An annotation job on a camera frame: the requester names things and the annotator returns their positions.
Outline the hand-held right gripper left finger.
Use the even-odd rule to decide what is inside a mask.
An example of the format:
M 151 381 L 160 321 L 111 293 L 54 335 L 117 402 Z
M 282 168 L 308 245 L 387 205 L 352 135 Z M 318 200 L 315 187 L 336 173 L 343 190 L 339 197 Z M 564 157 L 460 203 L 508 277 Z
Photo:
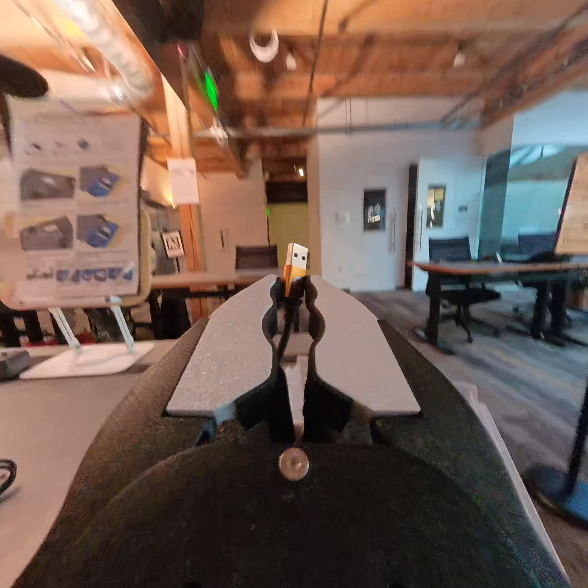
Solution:
M 282 295 L 281 278 L 270 274 L 210 315 L 168 402 L 168 415 L 212 417 L 275 375 Z

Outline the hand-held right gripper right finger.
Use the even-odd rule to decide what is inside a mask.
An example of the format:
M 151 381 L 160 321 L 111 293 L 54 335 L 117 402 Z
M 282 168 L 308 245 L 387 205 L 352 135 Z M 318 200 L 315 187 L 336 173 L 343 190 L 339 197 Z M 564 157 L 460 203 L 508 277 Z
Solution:
M 373 417 L 414 416 L 421 408 L 376 316 L 319 276 L 306 282 L 309 369 L 319 383 Z

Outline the wooden side desk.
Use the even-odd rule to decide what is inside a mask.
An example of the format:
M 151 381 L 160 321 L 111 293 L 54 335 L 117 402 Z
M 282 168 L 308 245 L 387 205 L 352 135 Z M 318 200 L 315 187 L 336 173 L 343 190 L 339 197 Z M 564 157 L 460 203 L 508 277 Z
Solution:
M 229 298 L 267 276 L 282 277 L 283 268 L 242 269 L 224 273 L 184 272 L 153 276 L 151 291 L 180 298 Z

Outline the instruction sheet on stand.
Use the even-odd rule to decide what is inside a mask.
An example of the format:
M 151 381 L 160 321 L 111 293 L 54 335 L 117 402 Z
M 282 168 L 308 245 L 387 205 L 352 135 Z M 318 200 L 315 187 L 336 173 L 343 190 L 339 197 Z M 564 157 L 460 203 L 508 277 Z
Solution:
M 14 311 L 43 311 L 53 308 L 105 308 L 114 305 L 121 307 L 134 307 L 142 305 L 151 292 L 151 219 L 143 206 L 139 208 L 139 288 L 138 293 L 132 296 L 87 296 L 55 299 L 37 299 L 30 305 L 17 298 L 17 286 L 15 282 L 1 282 L 1 302 Z

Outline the black office chair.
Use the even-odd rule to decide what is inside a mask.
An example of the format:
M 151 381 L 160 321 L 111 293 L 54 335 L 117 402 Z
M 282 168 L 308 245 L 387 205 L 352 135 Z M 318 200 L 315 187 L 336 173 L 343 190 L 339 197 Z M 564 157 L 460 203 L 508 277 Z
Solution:
M 569 262 L 570 255 L 555 253 L 556 236 L 556 233 L 519 234 L 520 253 L 527 256 L 529 263 Z M 530 324 L 531 332 L 542 331 L 547 313 L 550 315 L 552 332 L 561 331 L 567 327 L 568 318 L 565 308 L 567 282 L 565 280 L 523 281 L 521 284 L 536 291 Z
M 429 239 L 429 261 L 440 262 L 471 262 L 473 261 L 469 237 Z M 434 310 L 429 316 L 424 328 L 424 336 L 430 342 L 437 342 L 439 323 L 453 320 L 466 333 L 467 342 L 473 342 L 471 327 L 479 325 L 484 332 L 494 336 L 500 335 L 500 330 L 481 319 L 472 317 L 472 306 L 495 302 L 501 295 L 482 282 L 472 282 L 468 277 L 437 276 L 429 274 L 425 292 L 430 297 L 432 290 L 438 291 L 439 297 Z

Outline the wooden office desk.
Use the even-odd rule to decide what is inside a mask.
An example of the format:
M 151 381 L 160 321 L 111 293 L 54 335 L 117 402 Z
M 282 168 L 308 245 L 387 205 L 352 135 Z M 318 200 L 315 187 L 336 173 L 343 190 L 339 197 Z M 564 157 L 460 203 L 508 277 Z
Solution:
M 407 263 L 409 267 L 428 274 L 428 286 L 425 292 L 429 299 L 429 313 L 425 326 L 416 329 L 415 335 L 427 344 L 443 353 L 453 355 L 454 351 L 445 344 L 439 334 L 442 321 L 442 300 L 447 296 L 456 308 L 449 316 L 457 320 L 472 342 L 470 331 L 473 319 L 470 307 L 475 303 L 491 302 L 486 296 L 489 289 L 482 286 L 496 282 L 530 282 L 541 284 L 533 307 L 533 318 L 527 331 L 511 327 L 512 332 L 527 334 L 537 341 L 565 347 L 577 345 L 587 347 L 587 343 L 563 332 L 565 296 L 553 297 L 554 284 L 561 283 L 567 288 L 572 279 L 587 270 L 587 262 L 553 261 L 553 262 L 416 262 Z

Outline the dark door poster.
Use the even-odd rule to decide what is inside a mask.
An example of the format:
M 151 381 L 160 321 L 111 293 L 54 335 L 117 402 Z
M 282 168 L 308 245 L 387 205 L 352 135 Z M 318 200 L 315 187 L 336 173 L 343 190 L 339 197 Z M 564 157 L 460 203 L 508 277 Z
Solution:
M 446 185 L 429 185 L 426 197 L 427 229 L 442 228 L 445 216 Z

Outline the white paper notice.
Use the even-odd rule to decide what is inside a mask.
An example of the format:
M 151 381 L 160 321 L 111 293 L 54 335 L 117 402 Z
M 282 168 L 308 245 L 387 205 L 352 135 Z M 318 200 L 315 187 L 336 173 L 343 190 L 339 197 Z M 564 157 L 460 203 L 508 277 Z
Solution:
M 169 184 L 173 203 L 199 205 L 198 173 L 194 158 L 167 158 Z

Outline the printed instruction sheet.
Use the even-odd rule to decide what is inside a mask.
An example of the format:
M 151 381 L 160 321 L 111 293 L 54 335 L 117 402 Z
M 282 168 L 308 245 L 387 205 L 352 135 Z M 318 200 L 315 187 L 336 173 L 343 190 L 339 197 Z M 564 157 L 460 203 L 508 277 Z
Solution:
M 141 283 L 145 123 L 133 112 L 83 112 L 8 98 L 12 305 L 101 304 Z

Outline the whiteboard stand pole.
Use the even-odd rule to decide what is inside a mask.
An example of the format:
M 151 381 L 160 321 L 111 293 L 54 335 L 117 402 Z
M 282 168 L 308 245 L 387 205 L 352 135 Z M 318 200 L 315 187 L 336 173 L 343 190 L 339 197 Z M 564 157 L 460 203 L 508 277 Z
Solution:
M 569 524 L 587 530 L 587 482 L 579 478 L 587 442 L 587 389 L 580 408 L 567 469 L 535 464 L 523 482 L 540 504 Z

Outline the green exit sign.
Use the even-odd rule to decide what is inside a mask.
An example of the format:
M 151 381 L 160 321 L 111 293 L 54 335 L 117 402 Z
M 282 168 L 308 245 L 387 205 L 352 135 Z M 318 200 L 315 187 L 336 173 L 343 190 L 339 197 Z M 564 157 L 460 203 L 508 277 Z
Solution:
M 215 113 L 219 112 L 219 89 L 217 81 L 210 68 L 205 68 L 201 72 L 200 77 L 201 92 L 207 103 L 211 106 Z

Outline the white ceiling detector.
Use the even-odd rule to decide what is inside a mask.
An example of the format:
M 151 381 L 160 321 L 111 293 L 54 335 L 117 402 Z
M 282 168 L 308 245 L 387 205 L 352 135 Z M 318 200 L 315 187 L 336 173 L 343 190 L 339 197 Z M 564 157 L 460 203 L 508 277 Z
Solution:
M 249 34 L 248 40 L 252 55 L 261 63 L 272 62 L 279 52 L 280 41 L 275 28 L 271 30 L 269 41 L 265 45 L 257 43 L 254 32 Z

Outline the black microphone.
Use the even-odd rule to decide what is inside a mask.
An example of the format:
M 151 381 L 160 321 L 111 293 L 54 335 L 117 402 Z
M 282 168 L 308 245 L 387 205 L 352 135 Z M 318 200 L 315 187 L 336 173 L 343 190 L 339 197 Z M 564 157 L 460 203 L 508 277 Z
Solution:
M 44 97 L 48 90 L 48 82 L 36 70 L 1 55 L 1 95 L 38 99 Z

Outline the wooden post with notice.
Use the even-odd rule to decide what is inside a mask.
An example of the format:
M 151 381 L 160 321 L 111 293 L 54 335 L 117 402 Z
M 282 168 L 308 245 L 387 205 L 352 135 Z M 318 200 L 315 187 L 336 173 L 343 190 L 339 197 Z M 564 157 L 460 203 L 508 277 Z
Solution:
M 165 77 L 161 77 L 161 79 L 171 140 L 172 156 L 170 158 L 194 158 L 189 111 Z M 186 271 L 201 272 L 204 270 L 204 263 L 199 205 L 178 205 L 176 207 L 179 208 Z

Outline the dark wall poster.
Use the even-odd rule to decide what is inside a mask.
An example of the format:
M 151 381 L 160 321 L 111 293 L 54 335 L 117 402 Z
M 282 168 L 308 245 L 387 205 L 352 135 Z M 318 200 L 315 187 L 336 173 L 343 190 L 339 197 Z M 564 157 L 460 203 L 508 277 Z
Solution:
M 364 188 L 363 190 L 363 230 L 379 232 L 386 228 L 386 189 Z

